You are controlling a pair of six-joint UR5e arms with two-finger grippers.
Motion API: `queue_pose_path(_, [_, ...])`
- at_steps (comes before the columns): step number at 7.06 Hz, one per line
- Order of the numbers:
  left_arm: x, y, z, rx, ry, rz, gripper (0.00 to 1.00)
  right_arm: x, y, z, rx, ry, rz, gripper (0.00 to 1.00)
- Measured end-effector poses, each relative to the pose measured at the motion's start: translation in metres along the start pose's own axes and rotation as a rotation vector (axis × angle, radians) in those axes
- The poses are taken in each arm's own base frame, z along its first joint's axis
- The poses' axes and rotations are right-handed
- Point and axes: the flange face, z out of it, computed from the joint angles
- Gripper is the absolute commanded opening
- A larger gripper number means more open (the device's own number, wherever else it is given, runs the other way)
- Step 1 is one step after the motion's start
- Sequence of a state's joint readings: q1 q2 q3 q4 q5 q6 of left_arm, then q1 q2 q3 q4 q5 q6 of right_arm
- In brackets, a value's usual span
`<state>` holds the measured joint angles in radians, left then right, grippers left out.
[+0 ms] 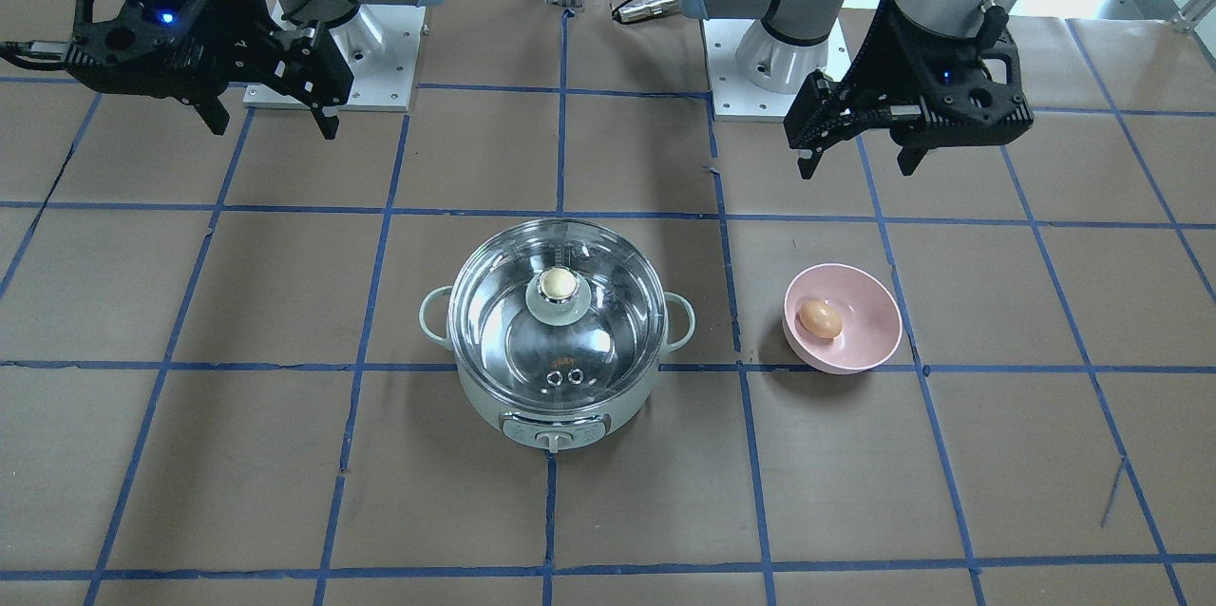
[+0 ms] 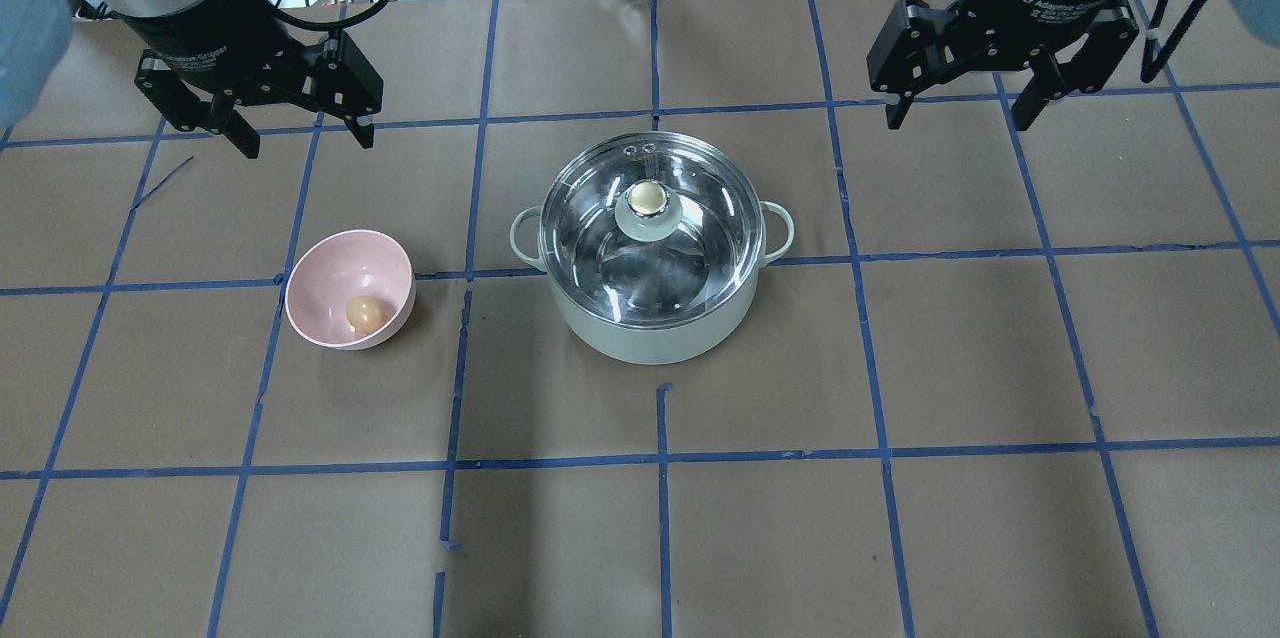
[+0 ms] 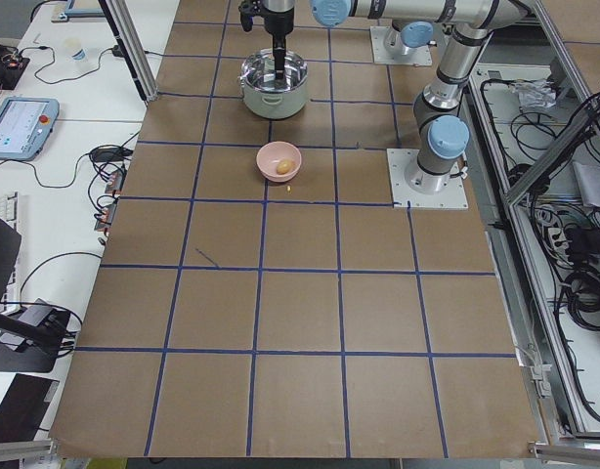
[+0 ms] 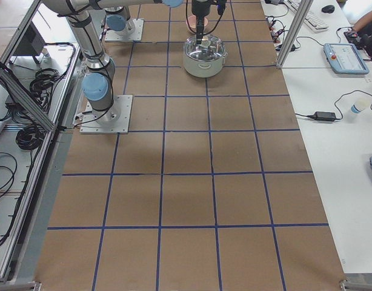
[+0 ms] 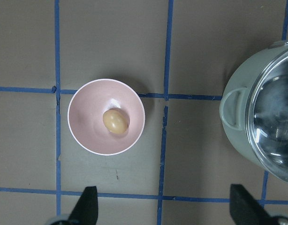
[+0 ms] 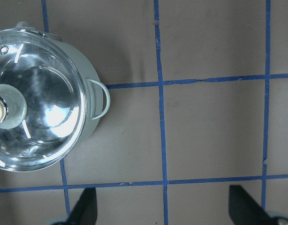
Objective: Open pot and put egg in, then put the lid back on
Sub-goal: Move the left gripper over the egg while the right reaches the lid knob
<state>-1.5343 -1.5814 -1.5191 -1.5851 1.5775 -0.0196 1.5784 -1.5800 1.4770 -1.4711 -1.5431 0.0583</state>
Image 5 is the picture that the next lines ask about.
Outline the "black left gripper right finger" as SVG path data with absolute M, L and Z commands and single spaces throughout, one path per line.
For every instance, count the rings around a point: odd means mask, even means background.
M 231 184 L 229 213 L 236 225 L 269 225 L 272 217 L 241 184 Z

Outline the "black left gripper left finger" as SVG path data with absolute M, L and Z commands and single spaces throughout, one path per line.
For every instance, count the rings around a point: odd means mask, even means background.
M 70 225 L 95 225 L 98 221 L 97 187 L 86 187 L 68 217 Z

